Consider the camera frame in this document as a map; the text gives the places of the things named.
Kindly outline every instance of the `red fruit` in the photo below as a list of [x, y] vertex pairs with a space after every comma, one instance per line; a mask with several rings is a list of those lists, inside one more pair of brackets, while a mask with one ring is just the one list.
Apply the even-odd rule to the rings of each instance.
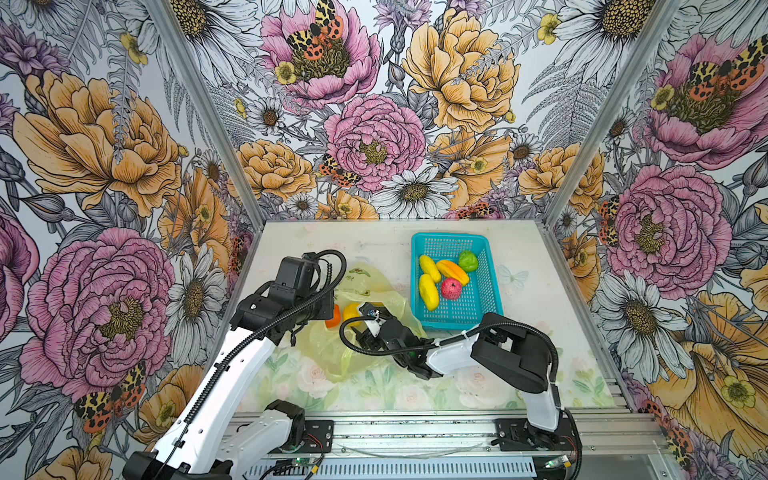
[[440, 285], [440, 293], [447, 300], [458, 300], [462, 295], [462, 284], [455, 278], [446, 278]]

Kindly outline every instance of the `yellow plastic bag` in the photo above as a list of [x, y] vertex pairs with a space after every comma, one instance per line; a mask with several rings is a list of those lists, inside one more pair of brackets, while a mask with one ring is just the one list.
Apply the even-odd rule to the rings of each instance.
[[[422, 324], [413, 316], [408, 301], [395, 290], [375, 267], [357, 263], [347, 271], [336, 287], [336, 305], [343, 312], [350, 303], [381, 302], [389, 312], [413, 331], [426, 337]], [[354, 342], [355, 334], [346, 330], [346, 337]], [[310, 322], [296, 338], [296, 346], [303, 355], [314, 360], [332, 382], [342, 382], [351, 375], [370, 369], [387, 357], [366, 356], [346, 348], [339, 339], [339, 327], [326, 328], [324, 322]]]

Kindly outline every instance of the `teal plastic basket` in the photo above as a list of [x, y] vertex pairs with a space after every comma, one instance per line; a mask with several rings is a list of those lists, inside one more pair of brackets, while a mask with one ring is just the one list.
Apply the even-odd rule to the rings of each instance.
[[[478, 269], [469, 273], [469, 284], [464, 287], [458, 300], [446, 300], [440, 296], [440, 305], [430, 312], [419, 295], [419, 278], [424, 273], [419, 265], [419, 257], [426, 255], [435, 263], [440, 260], [458, 263], [458, 255], [464, 250], [470, 250], [478, 257]], [[488, 312], [504, 315], [488, 239], [468, 233], [414, 235], [411, 239], [411, 310], [425, 328], [442, 330], [472, 328]]]

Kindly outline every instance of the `yellow-orange peony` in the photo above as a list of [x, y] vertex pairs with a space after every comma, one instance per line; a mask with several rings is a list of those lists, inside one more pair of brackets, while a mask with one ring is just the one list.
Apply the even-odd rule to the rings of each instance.
[[491, 191], [491, 182], [494, 185], [502, 182], [511, 142], [509, 136], [476, 138], [472, 132], [462, 129], [438, 135], [429, 152], [434, 160], [451, 163], [443, 177], [458, 178], [458, 190], [452, 192], [451, 210], [476, 203]]
[[576, 233], [563, 241], [563, 254], [576, 279], [581, 295], [588, 302], [594, 297], [600, 281], [600, 259], [598, 258], [598, 240], [583, 233]]
[[[257, 140], [240, 145], [235, 153], [256, 198], [267, 193], [288, 200], [317, 185], [312, 164], [281, 142]], [[227, 189], [233, 197], [239, 197], [231, 179]]]
[[[576, 143], [566, 148], [556, 147], [533, 157], [536, 167], [524, 170], [518, 179], [520, 193], [538, 199], [549, 192], [558, 191], [576, 158], [579, 146]], [[604, 166], [605, 156], [597, 152], [571, 195], [570, 204], [580, 215], [586, 215], [595, 208], [596, 202], [603, 195]]]
[[157, 392], [141, 405], [139, 418], [146, 425], [134, 432], [134, 438], [144, 443], [148, 452], [179, 418], [204, 375], [205, 369], [198, 365], [172, 370], [160, 382]]
[[101, 453], [96, 447], [87, 455], [78, 447], [70, 447], [27, 480], [110, 480], [111, 463], [112, 454]]
[[149, 217], [181, 186], [178, 146], [149, 100], [131, 92], [131, 121], [118, 164], [112, 117], [117, 91], [105, 80], [92, 79], [86, 86], [74, 75], [46, 71], [42, 80], [27, 77], [27, 89], [48, 117], [16, 114], [13, 138], [41, 177], [37, 184], [44, 192], [90, 194], [83, 200], [88, 209], [107, 189], [118, 191], [136, 202], [139, 215]]
[[317, 207], [317, 220], [378, 220], [379, 215], [373, 205], [363, 197], [350, 195], [340, 190], [335, 195], [327, 195], [327, 205]]
[[673, 334], [694, 369], [648, 388], [682, 426], [711, 439], [733, 430], [731, 451], [754, 457], [768, 445], [768, 325], [732, 293], [699, 292], [691, 306], [694, 341]]
[[412, 91], [434, 92], [439, 110], [436, 125], [482, 132], [509, 111], [520, 65], [509, 54], [505, 61], [455, 81], [483, 55], [501, 47], [496, 43], [498, 35], [481, 31], [480, 21], [466, 11], [457, 14], [449, 9], [443, 25], [439, 33], [429, 23], [414, 32], [402, 67], [419, 83]]
[[227, 209], [214, 195], [218, 190], [202, 168], [195, 168], [192, 178], [187, 175], [185, 179], [184, 193], [176, 192], [165, 202], [163, 213], [157, 220], [157, 232], [163, 248], [172, 253], [187, 252], [196, 256], [203, 245], [207, 245], [214, 251], [214, 260], [219, 261], [226, 273], [232, 243], [224, 219]]

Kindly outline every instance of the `wall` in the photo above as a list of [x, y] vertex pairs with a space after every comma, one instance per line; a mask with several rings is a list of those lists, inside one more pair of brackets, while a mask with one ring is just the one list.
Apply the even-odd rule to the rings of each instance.
[[[273, 219], [542, 216], [653, 4], [173, 3]], [[602, 165], [580, 187], [582, 213]]]
[[766, 15], [684, 3], [605, 132], [598, 204], [554, 225], [688, 478], [768, 478]]
[[117, 478], [197, 388], [253, 229], [140, 2], [0, 12], [3, 478]]

